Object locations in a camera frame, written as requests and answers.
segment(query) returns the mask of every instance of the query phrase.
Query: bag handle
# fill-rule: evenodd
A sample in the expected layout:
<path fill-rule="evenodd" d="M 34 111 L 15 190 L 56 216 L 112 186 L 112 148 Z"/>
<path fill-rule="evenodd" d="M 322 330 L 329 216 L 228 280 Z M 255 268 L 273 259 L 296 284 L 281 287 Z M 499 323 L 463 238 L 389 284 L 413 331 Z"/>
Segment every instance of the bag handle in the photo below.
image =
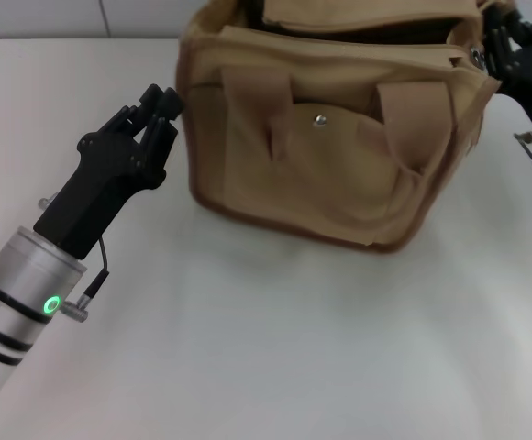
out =
<path fill-rule="evenodd" d="M 283 160 L 291 133 L 293 92 L 290 74 L 262 67 L 226 67 L 224 93 L 236 117 L 269 139 L 271 159 Z M 440 164 L 451 140 L 454 117 L 448 86 L 444 82 L 388 82 L 377 85 L 384 124 L 362 116 L 357 136 L 389 155 L 414 185 Z M 314 200 L 322 211 L 353 227 L 389 227 L 408 208 L 379 220 L 362 220 L 341 212 L 333 194 L 316 189 Z"/>

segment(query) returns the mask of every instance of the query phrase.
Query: wire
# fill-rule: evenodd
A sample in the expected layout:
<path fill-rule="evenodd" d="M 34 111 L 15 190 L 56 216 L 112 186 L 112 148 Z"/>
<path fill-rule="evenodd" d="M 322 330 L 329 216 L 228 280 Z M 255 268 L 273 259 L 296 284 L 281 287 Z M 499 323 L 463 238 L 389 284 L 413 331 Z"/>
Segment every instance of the wire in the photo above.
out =
<path fill-rule="evenodd" d="M 102 237 L 99 238 L 99 246 L 101 247 L 101 257 L 103 257 L 103 270 L 107 270 L 107 251 Z"/>
<path fill-rule="evenodd" d="M 523 147 L 523 149 L 525 150 L 525 153 L 528 155 L 528 157 L 531 159 L 532 161 L 532 152 L 531 150 L 529 149 L 529 147 L 526 145 L 526 143 L 524 141 L 522 141 L 521 139 L 517 138 L 517 140 L 519 141 L 519 144 L 521 144 L 521 147 Z"/>

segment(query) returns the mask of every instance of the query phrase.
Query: canvas bag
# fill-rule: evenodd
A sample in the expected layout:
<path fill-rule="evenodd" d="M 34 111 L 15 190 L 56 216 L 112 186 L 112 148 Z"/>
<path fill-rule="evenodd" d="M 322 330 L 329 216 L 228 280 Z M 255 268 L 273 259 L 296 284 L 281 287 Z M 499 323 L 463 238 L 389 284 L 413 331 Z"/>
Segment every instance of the canvas bag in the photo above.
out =
<path fill-rule="evenodd" d="M 401 248 L 499 86 L 472 57 L 481 7 L 211 0 L 177 71 L 194 198 L 258 226 Z"/>

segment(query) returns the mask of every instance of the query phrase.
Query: white tabletop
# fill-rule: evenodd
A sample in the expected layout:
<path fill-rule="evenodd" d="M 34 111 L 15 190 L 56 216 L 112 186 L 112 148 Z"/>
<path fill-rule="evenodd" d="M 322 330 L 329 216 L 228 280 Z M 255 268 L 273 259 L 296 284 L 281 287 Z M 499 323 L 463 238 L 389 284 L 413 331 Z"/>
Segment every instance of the white tabletop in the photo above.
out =
<path fill-rule="evenodd" d="M 77 141 L 175 41 L 0 41 L 0 247 L 78 164 Z M 85 324 L 57 316 L 0 394 L 0 440 L 532 440 L 532 165 L 517 104 L 403 252 L 376 256 L 197 206 L 182 136 L 105 233 Z M 98 252 L 76 298 L 100 269 Z"/>

